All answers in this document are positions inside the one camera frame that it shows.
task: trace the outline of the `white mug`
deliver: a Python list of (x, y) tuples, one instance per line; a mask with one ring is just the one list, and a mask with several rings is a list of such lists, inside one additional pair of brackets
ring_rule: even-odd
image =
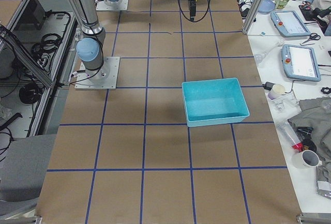
[(285, 87), (281, 84), (275, 84), (272, 89), (270, 90), (268, 97), (271, 100), (274, 100), (278, 97), (281, 97), (285, 94)]
[(311, 150), (304, 150), (303, 152), (294, 154), (292, 163), (298, 169), (312, 168), (322, 164), (318, 155)]

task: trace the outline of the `blue tape grid line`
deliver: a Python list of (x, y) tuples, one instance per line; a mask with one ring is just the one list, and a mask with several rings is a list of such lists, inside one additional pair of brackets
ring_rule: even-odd
[[(152, 0), (149, 3), (149, 16), (152, 15)], [(151, 24), (148, 25), (148, 49), (147, 49), (147, 70), (146, 70), (146, 90), (145, 90), (145, 110), (144, 110), (144, 136), (143, 136), (143, 154), (141, 171), (141, 191), (140, 191), (140, 215), (139, 223), (143, 223), (144, 207), (144, 179), (145, 179), (145, 151), (146, 151), (146, 123), (147, 123), (147, 100), (148, 100), (148, 76), (149, 76), (149, 50), (151, 46)]]
[[(217, 31), (205, 31), (205, 32), (190, 32), (190, 31), (176, 31), (176, 32), (172, 32), (174, 34), (228, 34), (228, 33), (241, 33), (242, 31), (240, 30), (233, 30), (233, 31), (223, 31), (223, 32), (217, 32)], [(131, 32), (112, 32), (112, 31), (109, 31), (109, 32), (106, 32), (106, 34), (171, 34), (170, 32), (157, 32), (157, 31), (154, 31), (154, 32), (144, 32), (144, 31), (131, 31)]]
[[(142, 59), (146, 57), (121, 57), (121, 59)], [(174, 58), (174, 59), (183, 59), (183, 57), (149, 57), (150, 59), (158, 59), (158, 58)], [(233, 59), (238, 59), (238, 58), (254, 58), (254, 56), (235, 56), (235, 57), (230, 57), (230, 56), (221, 56), (221, 57), (184, 57), (185, 59), (208, 59), (208, 58), (233, 58)]]
[(190, 168), (82, 168), (82, 169), (48, 169), (47, 172), (72, 171), (224, 171), (224, 170), (272, 170), (287, 169), (287, 166), (243, 166), (243, 167), (190, 167)]
[(242, 169), (240, 167), (240, 160), (239, 160), (239, 153), (238, 153), (238, 148), (237, 148), (237, 142), (236, 142), (236, 137), (235, 137), (235, 134), (234, 134), (234, 129), (233, 129), (233, 125), (232, 124), (231, 124), (231, 132), (232, 132), (232, 139), (233, 139), (234, 149), (235, 149), (237, 163), (238, 163), (238, 171), (239, 171), (240, 182), (242, 184), (242, 191), (243, 191), (243, 197), (244, 197), (244, 202), (245, 202), (247, 219), (248, 219), (248, 223), (251, 224), (252, 222), (251, 222), (250, 214), (249, 214), (249, 208), (248, 208), (248, 203), (247, 203), (247, 198), (246, 198), (246, 191), (245, 191), (245, 185), (244, 185), (244, 179), (243, 179)]
[[(235, 125), (241, 124), (271, 124), (273, 121), (261, 121), (261, 122), (238, 122)], [(67, 123), (60, 124), (62, 127), (68, 126), (186, 126), (187, 123)]]
[[(126, 13), (149, 13), (149, 11), (125, 11)], [(153, 10), (152, 11), (153, 13), (176, 13), (176, 12), (179, 12), (179, 10), (167, 10), (167, 11), (164, 11), (164, 10)], [(183, 12), (184, 13), (189, 13), (189, 11), (187, 10), (184, 10), (183, 9)], [(204, 13), (205, 11), (204, 10), (197, 10), (197, 13), (198, 12), (201, 12), (201, 13)], [(212, 12), (240, 12), (240, 10), (212, 10)]]
[[(183, 68), (184, 68), (184, 81), (186, 82), (186, 63), (185, 63), (185, 51), (184, 51), (184, 35), (183, 35), (183, 16), (179, 13), (180, 20), (180, 37), (182, 39), (182, 55), (183, 55)], [(190, 128), (187, 127), (187, 136), (188, 136), (188, 150), (189, 150), (189, 161), (190, 161), (190, 180), (191, 180), (191, 195), (192, 195), (192, 213), (193, 213), (193, 222), (197, 224), (197, 215), (195, 212), (195, 199), (194, 199), (194, 179), (193, 179), (193, 165), (192, 165), (192, 152), (191, 152), (191, 140), (190, 140)]]

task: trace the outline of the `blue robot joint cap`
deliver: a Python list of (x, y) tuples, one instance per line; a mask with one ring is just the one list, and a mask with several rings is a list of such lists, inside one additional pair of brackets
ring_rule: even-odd
[(84, 38), (77, 43), (77, 54), (88, 70), (99, 69), (103, 64), (100, 45), (92, 38)]

